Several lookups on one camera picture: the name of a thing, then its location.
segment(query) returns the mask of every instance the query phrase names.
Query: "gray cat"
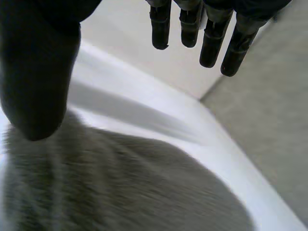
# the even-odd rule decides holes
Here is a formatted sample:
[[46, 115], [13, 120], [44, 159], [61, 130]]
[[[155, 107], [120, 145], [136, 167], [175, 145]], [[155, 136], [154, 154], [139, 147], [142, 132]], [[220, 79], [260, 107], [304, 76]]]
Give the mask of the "gray cat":
[[252, 231], [229, 189], [178, 148], [83, 125], [6, 135], [3, 231]]

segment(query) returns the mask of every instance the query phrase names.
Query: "robotic hand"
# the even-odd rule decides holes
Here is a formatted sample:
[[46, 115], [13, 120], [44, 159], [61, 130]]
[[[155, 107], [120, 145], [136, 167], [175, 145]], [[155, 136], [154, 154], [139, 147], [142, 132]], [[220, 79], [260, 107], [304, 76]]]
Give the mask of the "robotic hand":
[[[150, 6], [152, 44], [159, 50], [168, 47], [170, 9], [172, 0], [146, 0]], [[212, 68], [217, 60], [233, 10], [237, 23], [221, 73], [234, 76], [238, 71], [258, 30], [291, 0], [174, 0], [181, 8], [181, 39], [186, 47], [196, 44], [200, 21], [207, 13], [200, 65]]]
[[[146, 0], [152, 43], [168, 47], [172, 0]], [[200, 64], [213, 67], [233, 10], [237, 24], [221, 66], [236, 73], [257, 31], [291, 0], [174, 0], [181, 8], [181, 39], [196, 44], [200, 20], [208, 20]], [[73, 65], [80, 46], [79, 23], [101, 0], [0, 0], [0, 99], [4, 113], [27, 139], [51, 136], [66, 112]]]

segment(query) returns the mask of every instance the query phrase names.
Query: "white wall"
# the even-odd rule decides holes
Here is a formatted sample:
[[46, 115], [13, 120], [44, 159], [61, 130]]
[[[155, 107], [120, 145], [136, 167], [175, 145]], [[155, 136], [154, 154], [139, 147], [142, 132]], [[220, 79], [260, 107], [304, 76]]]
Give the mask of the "white wall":
[[221, 76], [220, 65], [235, 25], [233, 17], [218, 63], [212, 69], [199, 65], [204, 32], [197, 45], [188, 49], [180, 40], [180, 9], [173, 3], [169, 47], [152, 46], [150, 6], [145, 0], [103, 0], [95, 13], [82, 23], [82, 37], [92, 45], [136, 68], [200, 99]]

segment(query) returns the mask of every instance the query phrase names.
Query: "finger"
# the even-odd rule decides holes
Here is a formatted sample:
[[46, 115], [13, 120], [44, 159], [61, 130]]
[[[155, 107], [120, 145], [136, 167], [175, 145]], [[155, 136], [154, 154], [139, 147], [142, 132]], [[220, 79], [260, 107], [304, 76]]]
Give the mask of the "finger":
[[259, 29], [290, 0], [237, 0], [236, 26], [221, 65], [221, 73], [234, 76], [239, 70]]
[[172, 0], [146, 0], [150, 6], [152, 44], [158, 50], [168, 47]]
[[201, 15], [204, 11], [202, 0], [174, 0], [181, 8], [181, 40], [182, 44], [192, 48], [197, 43]]
[[212, 68], [217, 61], [233, 13], [230, 2], [229, 0], [205, 1], [208, 19], [199, 60], [200, 65], [204, 67]]
[[29, 140], [50, 136], [63, 119], [79, 31], [56, 31], [33, 2], [0, 0], [1, 105]]

